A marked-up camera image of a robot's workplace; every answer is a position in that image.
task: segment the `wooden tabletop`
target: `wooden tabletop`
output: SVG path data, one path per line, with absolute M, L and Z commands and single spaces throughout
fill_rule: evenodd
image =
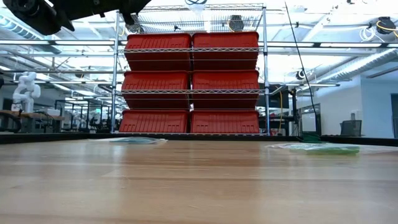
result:
M 277 143 L 0 145 L 0 223 L 397 223 L 396 148 L 308 156 Z
M 19 116 L 18 111 L 9 111 L 9 110 L 0 110 L 2 113 L 8 113 L 14 116 Z M 35 119 L 47 119 L 48 117 L 42 113 L 21 113 L 21 117 L 23 118 L 35 118 Z M 63 121 L 65 118 L 63 116 L 50 116 L 56 121 Z

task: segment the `shelf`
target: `shelf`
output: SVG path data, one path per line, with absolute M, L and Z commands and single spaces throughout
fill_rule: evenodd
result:
M 171 136 L 267 136 L 267 134 L 195 134 L 195 133 L 117 133 L 117 134 L 136 134 L 136 135 L 171 135 Z
M 122 94 L 265 94 L 266 90 L 122 90 Z
M 263 4 L 207 4 L 201 13 L 188 6 L 145 7 L 132 15 L 135 34 L 256 31 Z
M 134 53 L 166 53 L 166 52 L 262 52 L 263 47 L 235 47 L 235 48 L 187 48 L 187 49 L 125 49 L 119 50 L 121 54 L 134 54 Z
M 250 10 L 262 11 L 263 3 L 253 4 L 207 4 L 205 10 Z M 141 12 L 153 11 L 189 11 L 187 6 L 146 6 Z

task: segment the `red plastic crate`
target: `red plastic crate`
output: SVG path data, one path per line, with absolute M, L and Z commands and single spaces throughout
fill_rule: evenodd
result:
M 183 110 L 126 110 L 119 132 L 186 133 L 188 114 Z
M 259 133 L 257 111 L 193 111 L 191 133 Z
M 193 35 L 193 48 L 251 48 L 259 47 L 258 40 L 257 32 L 197 33 Z M 258 52 L 194 52 L 193 69 L 254 70 L 258 55 Z
M 127 39 L 126 49 L 184 49 L 192 46 L 190 34 L 132 34 Z M 189 52 L 125 53 L 125 56 L 134 71 L 191 70 Z
M 122 90 L 189 89 L 185 71 L 126 72 L 124 76 Z M 123 97 L 130 109 L 189 109 L 188 96 L 183 94 L 123 94 Z
M 192 89 L 258 90 L 258 76 L 259 72 L 256 70 L 194 71 Z M 195 110 L 254 109 L 258 97 L 258 94 L 196 94 L 192 96 Z

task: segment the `desk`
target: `desk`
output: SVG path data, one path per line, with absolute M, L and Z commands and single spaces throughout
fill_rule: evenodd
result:
M 8 113 L 11 115 L 14 115 L 15 117 L 20 117 L 21 118 L 21 123 L 22 123 L 22 133 L 41 133 L 42 131 L 37 131 L 35 128 L 35 124 L 37 120 L 40 121 L 47 121 L 49 120 L 49 117 L 47 117 L 45 114 L 42 113 L 21 113 L 21 116 L 19 116 L 18 111 L 9 111 L 9 110 L 0 110 L 2 113 Z M 54 133 L 59 133 L 61 130 L 61 122 L 65 119 L 62 116 L 50 116 L 53 120 L 52 122 L 52 128 Z
M 396 151 L 308 156 L 269 147 L 280 143 L 83 140 L 2 145 L 0 220 L 397 223 Z

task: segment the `wire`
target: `wire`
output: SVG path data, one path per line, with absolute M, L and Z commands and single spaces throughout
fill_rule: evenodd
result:
M 313 108 L 313 112 L 314 112 L 314 114 L 315 114 L 315 126 L 318 127 L 317 111 L 315 110 L 315 105 L 313 104 L 313 97 L 312 97 L 312 90 L 311 90 L 310 82 L 309 82 L 309 80 L 308 80 L 307 73 L 305 72 L 305 69 L 304 69 L 303 59 L 302 59 L 302 57 L 301 57 L 299 45 L 297 44 L 296 35 L 295 35 L 295 33 L 294 33 L 293 24 L 292 24 L 292 20 L 291 20 L 291 18 L 290 18 L 289 9 L 288 9 L 288 7 L 287 7 L 286 1 L 285 1 L 285 6 L 286 6 L 287 17 L 289 18 L 289 22 L 290 22 L 290 28 L 292 28 L 293 38 L 294 38 L 294 42 L 295 42 L 295 44 L 296 44 L 298 57 L 300 58 L 301 67 L 302 67 L 302 69 L 303 69 L 303 73 L 304 73 L 304 76 L 305 76 L 305 80 L 307 81 L 307 84 L 308 84 L 308 89 L 310 90 L 310 94 L 311 94 L 311 105 L 312 105 L 312 108 Z
M 279 129 L 278 129 L 278 134 L 280 133 L 280 129 L 282 127 L 282 116 L 284 114 L 284 107 L 283 107 L 283 102 L 282 102 L 282 92 L 279 92 L 280 95 L 280 120 L 279 120 Z
M 124 36 L 125 31 L 126 31 L 126 27 L 123 27 L 123 32 L 122 32 L 121 35 L 119 34 L 119 36 L 120 36 L 120 37 Z
M 371 41 L 374 37 L 377 37 L 379 40 L 381 40 L 381 42 L 385 42 L 382 38 L 380 38 L 378 35 L 376 35 L 376 30 L 373 27 L 371 27 L 370 29 L 368 29 L 367 27 L 361 29 L 359 32 L 359 36 L 362 39 L 361 42 Z
M 396 29 L 396 28 L 395 28 L 395 29 L 390 29 L 390 28 L 382 27 L 382 26 L 380 26 L 380 23 L 381 23 L 381 21 L 378 21 L 378 22 L 376 23 L 376 26 L 377 26 L 378 28 L 384 29 L 384 30 L 388 30 L 388 31 L 394 31 L 395 36 L 398 37 L 398 34 L 397 34 L 397 32 L 396 32 L 396 31 L 398 31 L 398 29 Z

